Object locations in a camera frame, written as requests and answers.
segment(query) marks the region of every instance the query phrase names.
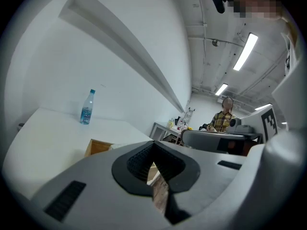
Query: ceiling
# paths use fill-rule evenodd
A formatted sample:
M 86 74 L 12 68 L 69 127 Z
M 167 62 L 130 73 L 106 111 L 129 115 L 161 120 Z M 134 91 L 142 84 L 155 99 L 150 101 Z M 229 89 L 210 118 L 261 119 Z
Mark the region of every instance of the ceiling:
M 284 122 L 271 94 L 285 75 L 286 47 L 280 34 L 283 21 L 240 18 L 226 4 L 225 13 L 220 14 L 212 0 L 176 1 L 189 38 L 192 92 L 212 95 L 227 83 L 223 95 L 233 97 L 236 108 L 249 113 L 272 103 L 277 122 Z M 250 32 L 259 38 L 242 69 L 235 71 L 233 67 Z M 213 46 L 212 39 L 218 39 L 220 45 Z

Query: ceiling pipe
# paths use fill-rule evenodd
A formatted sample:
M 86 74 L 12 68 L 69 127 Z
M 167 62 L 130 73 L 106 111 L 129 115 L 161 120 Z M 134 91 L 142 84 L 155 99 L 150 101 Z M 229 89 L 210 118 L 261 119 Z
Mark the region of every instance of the ceiling pipe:
M 203 26 L 203 34 L 204 34 L 204 38 L 203 40 L 203 49 L 204 49 L 204 54 L 203 54 L 203 61 L 202 61 L 202 74 L 201 74 L 201 81 L 200 81 L 200 87 L 202 85 L 202 81 L 203 81 L 203 75 L 205 73 L 205 64 L 206 64 L 206 26 L 207 24 L 205 23 L 205 15 L 204 15 L 204 10 L 203 10 L 203 4 L 202 1 L 200 1 L 200 5 L 201 5 L 201 17 L 202 17 L 202 26 Z
M 189 40 L 204 40 L 203 37 L 196 37 L 196 36 L 189 36 L 188 39 Z M 214 39 L 214 38 L 206 38 L 206 41 L 212 42 L 213 40 L 217 40 L 219 42 L 226 43 L 226 44 L 233 44 L 233 45 L 239 46 L 241 48 L 244 47 L 244 46 L 242 46 L 240 44 L 236 44 L 236 43 L 232 43 L 232 42 L 228 42 L 228 41 L 224 41 L 224 40 L 219 40 L 219 39 Z
M 263 73 L 261 75 L 260 78 L 258 78 L 256 81 L 254 81 L 249 87 L 247 87 L 245 90 L 243 90 L 241 93 L 239 93 L 240 95 L 244 95 L 246 93 L 248 93 L 249 91 L 251 91 L 258 83 L 260 83 L 263 79 L 265 79 L 280 63 L 282 57 L 284 56 L 284 54 L 286 54 L 286 50 L 284 52 L 282 52 L 282 54 L 278 57 L 278 59 L 270 66 L 270 68 L 268 70 L 266 70 L 265 73 Z
M 186 25 L 186 27 L 193 27 L 193 26 L 203 26 L 202 24 L 199 25 Z
M 249 98 L 249 97 L 247 97 L 247 96 L 238 94 L 238 93 L 236 93 L 236 92 L 230 91 L 229 89 L 226 89 L 225 91 L 231 92 L 232 94 L 235 94 L 237 97 L 242 97 L 242 98 L 245 98 L 245 99 L 254 100 L 253 98 Z
M 198 91 L 198 92 L 202 92 L 202 93 L 206 93 L 206 94 L 209 94 L 209 95 L 213 95 L 214 97 L 217 97 L 217 96 L 215 95 L 215 93 L 213 93 L 213 92 L 211 92 L 211 91 L 208 91 L 208 90 L 198 89 L 198 88 L 194 88 L 194 87 L 192 87 L 192 90 L 195 90 L 195 91 Z M 233 98 L 233 97 L 231 97 L 231 98 L 232 98 L 235 102 L 239 102 L 239 103 L 241 103 L 241 104 L 243 104 L 243 105 L 246 105 L 246 106 L 249 106 L 249 107 L 255 109 L 255 107 L 252 106 L 252 105 L 250 105 L 250 104 L 247 104 L 247 103 L 245 103 L 245 102 L 243 102 L 243 101 L 240 101 L 240 100 L 238 100 L 238 99 L 236 99 L 236 98 Z

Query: plaid shirt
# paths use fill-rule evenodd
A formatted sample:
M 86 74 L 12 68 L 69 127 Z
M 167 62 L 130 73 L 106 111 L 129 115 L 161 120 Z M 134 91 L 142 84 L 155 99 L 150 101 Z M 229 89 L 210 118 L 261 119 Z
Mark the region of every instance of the plaid shirt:
M 229 126 L 230 119 L 236 117 L 231 113 L 224 113 L 221 111 L 214 115 L 211 123 L 208 124 L 207 129 L 214 127 L 218 132 L 225 132 L 226 128 Z

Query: fluorescent light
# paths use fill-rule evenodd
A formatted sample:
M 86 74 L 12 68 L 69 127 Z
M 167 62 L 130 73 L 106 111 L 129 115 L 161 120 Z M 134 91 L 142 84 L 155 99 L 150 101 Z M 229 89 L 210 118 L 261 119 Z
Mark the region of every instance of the fluorescent light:
M 249 33 L 248 40 L 244 46 L 244 49 L 239 57 L 239 60 L 236 62 L 234 70 L 239 71 L 241 67 L 244 65 L 245 61 L 247 60 L 248 56 L 250 55 L 253 47 L 255 46 L 258 37 L 252 33 Z
M 228 84 L 223 83 L 221 88 L 215 93 L 215 95 L 220 95 L 226 88 L 228 87 Z
M 263 109 L 263 108 L 265 108 L 265 107 L 267 107 L 267 106 L 269 106 L 269 105 L 271 105 L 271 103 L 266 104 L 266 105 L 263 105 L 263 106 L 261 106 L 261 107 L 257 107 L 257 108 L 255 108 L 255 110 L 256 110 L 256 111 L 261 110 L 261 109 Z

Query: desk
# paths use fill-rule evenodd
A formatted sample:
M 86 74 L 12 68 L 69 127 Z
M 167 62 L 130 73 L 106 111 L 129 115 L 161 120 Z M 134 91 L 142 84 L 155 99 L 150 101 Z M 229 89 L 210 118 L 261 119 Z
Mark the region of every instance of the desk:
M 179 136 L 180 131 L 176 128 L 168 128 L 166 126 L 166 123 L 157 123 L 155 122 L 153 124 L 153 129 L 152 132 L 150 134 L 150 138 L 153 140 L 163 140 L 163 138 L 165 137 L 165 133 L 170 133 L 176 137 Z
M 84 157 L 91 139 L 109 143 L 151 140 L 124 121 L 79 116 L 39 108 L 12 142 L 2 168 L 9 186 L 27 198 L 47 181 Z

